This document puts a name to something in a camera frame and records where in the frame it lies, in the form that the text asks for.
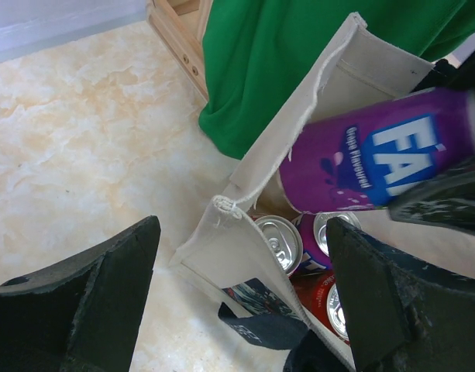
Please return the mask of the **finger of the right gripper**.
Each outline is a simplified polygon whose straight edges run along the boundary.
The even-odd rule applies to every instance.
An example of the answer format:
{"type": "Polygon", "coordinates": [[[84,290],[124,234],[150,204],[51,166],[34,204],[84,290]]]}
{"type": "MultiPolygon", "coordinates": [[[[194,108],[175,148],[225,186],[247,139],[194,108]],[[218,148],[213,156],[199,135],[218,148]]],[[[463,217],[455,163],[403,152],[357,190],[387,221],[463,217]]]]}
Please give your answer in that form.
{"type": "Polygon", "coordinates": [[[475,155],[399,195],[388,206],[396,222],[475,236],[475,155]]]}

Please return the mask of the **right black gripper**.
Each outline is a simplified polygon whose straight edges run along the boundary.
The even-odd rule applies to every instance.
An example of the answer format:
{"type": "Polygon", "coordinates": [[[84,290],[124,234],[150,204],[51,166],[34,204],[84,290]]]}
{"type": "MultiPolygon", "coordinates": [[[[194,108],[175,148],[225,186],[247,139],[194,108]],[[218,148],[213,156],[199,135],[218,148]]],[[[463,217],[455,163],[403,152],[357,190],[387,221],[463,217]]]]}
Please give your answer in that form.
{"type": "Polygon", "coordinates": [[[459,67],[452,66],[447,59],[438,60],[412,92],[434,87],[475,91],[475,51],[459,67]]]}

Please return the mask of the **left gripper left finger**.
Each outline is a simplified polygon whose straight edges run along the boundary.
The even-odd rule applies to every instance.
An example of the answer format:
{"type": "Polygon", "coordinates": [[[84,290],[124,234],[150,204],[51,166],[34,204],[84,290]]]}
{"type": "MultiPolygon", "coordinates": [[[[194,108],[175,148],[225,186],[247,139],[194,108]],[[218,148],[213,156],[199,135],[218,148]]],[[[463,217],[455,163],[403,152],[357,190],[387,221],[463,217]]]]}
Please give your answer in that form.
{"type": "Polygon", "coordinates": [[[0,285],[0,371],[127,371],[153,276],[160,222],[0,285]]]}

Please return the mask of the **cream canvas tote bag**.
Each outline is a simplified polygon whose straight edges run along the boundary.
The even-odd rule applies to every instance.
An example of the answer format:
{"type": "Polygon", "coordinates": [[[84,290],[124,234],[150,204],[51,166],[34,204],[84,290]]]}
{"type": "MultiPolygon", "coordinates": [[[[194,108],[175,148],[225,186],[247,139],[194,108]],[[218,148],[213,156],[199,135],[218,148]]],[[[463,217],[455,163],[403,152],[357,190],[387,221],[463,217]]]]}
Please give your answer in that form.
{"type": "Polygon", "coordinates": [[[347,370],[354,370],[350,348],[303,307],[248,212],[291,155],[307,122],[407,95],[432,68],[430,62],[375,37],[360,14],[349,14],[240,161],[223,193],[209,202],[170,267],[215,301],[228,301],[225,288],[231,285],[261,280],[347,370]]]}

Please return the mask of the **purple soda can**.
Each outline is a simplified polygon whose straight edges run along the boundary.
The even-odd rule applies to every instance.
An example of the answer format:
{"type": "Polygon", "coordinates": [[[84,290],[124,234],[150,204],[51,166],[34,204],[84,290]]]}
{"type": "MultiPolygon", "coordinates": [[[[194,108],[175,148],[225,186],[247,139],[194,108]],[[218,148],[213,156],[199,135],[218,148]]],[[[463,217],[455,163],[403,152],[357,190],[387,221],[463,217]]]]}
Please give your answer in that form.
{"type": "Polygon", "coordinates": [[[475,91],[433,88],[307,124],[279,167],[299,212],[384,207],[475,154],[475,91]]]}
{"type": "Polygon", "coordinates": [[[329,270],[332,263],[329,258],[327,242],[327,221],[339,217],[358,229],[361,228],[359,219],[352,212],[326,212],[317,215],[302,214],[291,222],[298,230],[303,242],[303,255],[298,267],[299,273],[318,273],[329,270]]]}

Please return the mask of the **red soda can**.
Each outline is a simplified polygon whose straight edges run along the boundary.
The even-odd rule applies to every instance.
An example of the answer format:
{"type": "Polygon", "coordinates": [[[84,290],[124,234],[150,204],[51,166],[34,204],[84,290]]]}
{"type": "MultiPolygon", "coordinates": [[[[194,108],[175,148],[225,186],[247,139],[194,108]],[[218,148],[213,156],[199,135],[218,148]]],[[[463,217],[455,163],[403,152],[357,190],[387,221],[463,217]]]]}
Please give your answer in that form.
{"type": "Polygon", "coordinates": [[[304,252],[298,230],[292,222],[279,215],[253,217],[253,221],[265,236],[285,274],[290,277],[298,269],[304,252]]]}
{"type": "Polygon", "coordinates": [[[346,320],[339,300],[336,278],[332,270],[320,274],[293,275],[296,294],[303,306],[326,328],[349,344],[346,320]]]}

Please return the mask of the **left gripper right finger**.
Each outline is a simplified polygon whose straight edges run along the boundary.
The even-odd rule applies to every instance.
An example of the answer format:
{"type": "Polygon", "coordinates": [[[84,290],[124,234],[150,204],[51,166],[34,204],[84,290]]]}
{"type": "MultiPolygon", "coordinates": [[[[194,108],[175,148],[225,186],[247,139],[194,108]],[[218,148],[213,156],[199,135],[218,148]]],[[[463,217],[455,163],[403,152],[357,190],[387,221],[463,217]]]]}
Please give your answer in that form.
{"type": "Polygon", "coordinates": [[[326,232],[356,370],[475,371],[475,279],[341,218],[326,232]]]}

